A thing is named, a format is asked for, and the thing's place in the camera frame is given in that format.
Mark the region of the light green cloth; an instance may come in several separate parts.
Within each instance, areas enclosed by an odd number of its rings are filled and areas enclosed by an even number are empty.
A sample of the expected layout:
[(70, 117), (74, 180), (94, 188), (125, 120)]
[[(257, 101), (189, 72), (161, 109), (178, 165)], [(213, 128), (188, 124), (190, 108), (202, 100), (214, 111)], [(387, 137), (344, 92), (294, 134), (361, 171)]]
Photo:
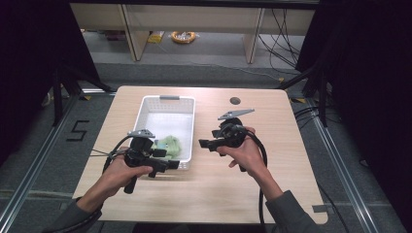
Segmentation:
[(167, 150), (166, 156), (161, 158), (174, 159), (180, 155), (182, 147), (177, 137), (169, 135), (163, 139), (155, 140), (152, 149)]

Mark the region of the person's left hand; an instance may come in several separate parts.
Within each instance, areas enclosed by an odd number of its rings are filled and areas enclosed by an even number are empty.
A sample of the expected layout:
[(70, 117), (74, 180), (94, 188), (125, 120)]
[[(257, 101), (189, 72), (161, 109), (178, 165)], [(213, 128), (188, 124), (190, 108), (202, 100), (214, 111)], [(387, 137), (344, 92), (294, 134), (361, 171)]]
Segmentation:
[(121, 187), (130, 184), (132, 178), (149, 175), (152, 170), (151, 166), (129, 167), (124, 154), (117, 155), (101, 177), (105, 196), (114, 196)]

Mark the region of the person's right hand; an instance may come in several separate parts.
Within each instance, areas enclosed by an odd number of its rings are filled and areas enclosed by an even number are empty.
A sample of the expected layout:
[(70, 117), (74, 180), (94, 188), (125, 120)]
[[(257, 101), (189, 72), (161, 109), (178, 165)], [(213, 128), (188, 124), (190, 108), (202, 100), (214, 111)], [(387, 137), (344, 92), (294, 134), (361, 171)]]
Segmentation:
[(217, 148), (217, 152), (229, 155), (232, 158), (229, 163), (230, 168), (236, 165), (243, 167), (258, 183), (262, 183), (271, 177), (270, 172), (264, 165), (258, 145), (251, 136), (247, 136), (238, 148), (222, 146)]

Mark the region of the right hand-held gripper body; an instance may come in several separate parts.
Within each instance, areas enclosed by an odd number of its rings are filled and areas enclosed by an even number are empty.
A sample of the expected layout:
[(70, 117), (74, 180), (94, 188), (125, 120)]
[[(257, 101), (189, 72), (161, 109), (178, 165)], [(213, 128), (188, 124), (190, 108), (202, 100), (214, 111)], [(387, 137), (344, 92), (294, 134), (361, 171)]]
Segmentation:
[(230, 148), (240, 147), (247, 136), (255, 138), (254, 129), (244, 126), (238, 117), (226, 119), (220, 130), (223, 132), (224, 146)]

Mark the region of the aluminium floor rail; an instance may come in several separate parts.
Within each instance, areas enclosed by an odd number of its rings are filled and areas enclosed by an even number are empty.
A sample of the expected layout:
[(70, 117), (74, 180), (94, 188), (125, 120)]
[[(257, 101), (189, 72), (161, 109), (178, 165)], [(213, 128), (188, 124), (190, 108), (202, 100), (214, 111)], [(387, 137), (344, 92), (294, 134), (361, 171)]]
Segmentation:
[(344, 163), (344, 160), (341, 157), (341, 154), (336, 147), (328, 129), (323, 125), (318, 116), (314, 119), (316, 128), (320, 134), (326, 150), (331, 159), (331, 163), (341, 181), (343, 188), (346, 192), (346, 195), (355, 211), (355, 214), (358, 217), (360, 225), (364, 233), (379, 233), (378, 226), (373, 219), (369, 208), (365, 204), (347, 166)]
[(78, 100), (77, 95), (72, 95), (68, 98), (67, 104), (63, 108), (63, 116), (61, 119), (51, 128), (51, 131), (47, 135), (45, 142), (40, 147), (40, 150), (36, 153), (34, 160), (30, 164), (27, 172), (25, 173), (21, 183), (13, 192), (7, 206), (0, 215), (0, 233), (8, 233), (14, 220), (17, 217), (19, 210), (21, 209), (25, 198), (28, 195), (32, 185), (37, 180), (42, 168), (44, 167), (52, 148), (54, 147), (57, 138), (59, 137), (62, 129), (64, 128), (68, 115), (76, 105)]

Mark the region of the black metal stand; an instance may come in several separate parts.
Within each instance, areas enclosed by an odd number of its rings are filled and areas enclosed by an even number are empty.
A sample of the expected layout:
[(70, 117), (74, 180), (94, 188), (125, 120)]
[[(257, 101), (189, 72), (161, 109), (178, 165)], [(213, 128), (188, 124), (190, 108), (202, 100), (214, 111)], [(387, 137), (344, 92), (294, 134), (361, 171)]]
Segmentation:
[(306, 85), (302, 89), (305, 97), (313, 97), (315, 93), (319, 94), (318, 111), (320, 114), (320, 121), (323, 127), (327, 127), (326, 123), (326, 69), (320, 62), (316, 62), (313, 66), (303, 71), (301, 74), (295, 76), (291, 80), (281, 83), (278, 89), (286, 90), (298, 82), (307, 80)]
[(79, 81), (86, 81), (92, 85), (102, 89), (107, 93), (114, 93), (117, 90), (100, 81), (97, 75), (89, 75), (81, 69), (75, 68), (67, 62), (60, 62), (52, 73), (52, 92), (54, 97), (54, 122), (53, 126), (57, 126), (63, 119), (63, 102), (61, 85), (63, 85), (69, 96), (78, 96), (83, 91), (79, 85)]

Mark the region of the black curtain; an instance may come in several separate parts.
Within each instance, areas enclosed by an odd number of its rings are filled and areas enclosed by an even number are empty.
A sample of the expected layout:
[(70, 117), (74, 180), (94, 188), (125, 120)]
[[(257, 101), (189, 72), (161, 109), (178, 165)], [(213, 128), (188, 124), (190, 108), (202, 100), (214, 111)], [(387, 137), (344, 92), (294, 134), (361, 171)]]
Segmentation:
[(412, 0), (320, 0), (296, 66), (315, 63), (340, 25), (332, 98), (404, 228), (412, 232)]
[(0, 0), (0, 166), (64, 66), (99, 76), (68, 0)]

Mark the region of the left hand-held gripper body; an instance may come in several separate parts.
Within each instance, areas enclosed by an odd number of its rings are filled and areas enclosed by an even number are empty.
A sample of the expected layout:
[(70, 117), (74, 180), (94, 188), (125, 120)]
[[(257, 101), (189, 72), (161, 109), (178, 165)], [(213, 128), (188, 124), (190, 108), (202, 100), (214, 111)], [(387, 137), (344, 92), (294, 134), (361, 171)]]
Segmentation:
[(147, 129), (141, 129), (128, 133), (131, 138), (129, 149), (125, 153), (125, 162), (129, 167), (151, 166), (153, 170), (149, 173), (154, 178), (157, 173), (164, 173), (168, 169), (168, 161), (152, 157), (155, 135)]

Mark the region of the white plastic basket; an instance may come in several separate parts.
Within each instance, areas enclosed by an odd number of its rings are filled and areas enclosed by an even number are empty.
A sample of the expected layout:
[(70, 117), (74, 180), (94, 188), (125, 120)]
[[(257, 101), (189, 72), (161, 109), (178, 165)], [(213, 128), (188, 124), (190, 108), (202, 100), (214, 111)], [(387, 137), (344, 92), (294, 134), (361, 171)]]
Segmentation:
[(148, 129), (154, 144), (165, 147), (166, 138), (174, 138), (180, 149), (165, 157), (178, 161), (176, 169), (188, 170), (192, 154), (195, 99), (189, 96), (147, 95), (141, 102), (134, 130)]

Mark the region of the yellow packet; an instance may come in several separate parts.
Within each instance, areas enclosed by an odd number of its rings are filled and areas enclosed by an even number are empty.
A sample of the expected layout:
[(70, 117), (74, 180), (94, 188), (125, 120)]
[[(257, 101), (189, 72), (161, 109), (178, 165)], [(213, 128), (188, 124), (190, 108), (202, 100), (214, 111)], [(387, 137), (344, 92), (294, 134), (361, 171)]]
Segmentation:
[(153, 31), (148, 37), (148, 42), (153, 44), (159, 44), (163, 38), (163, 35), (163, 31)]

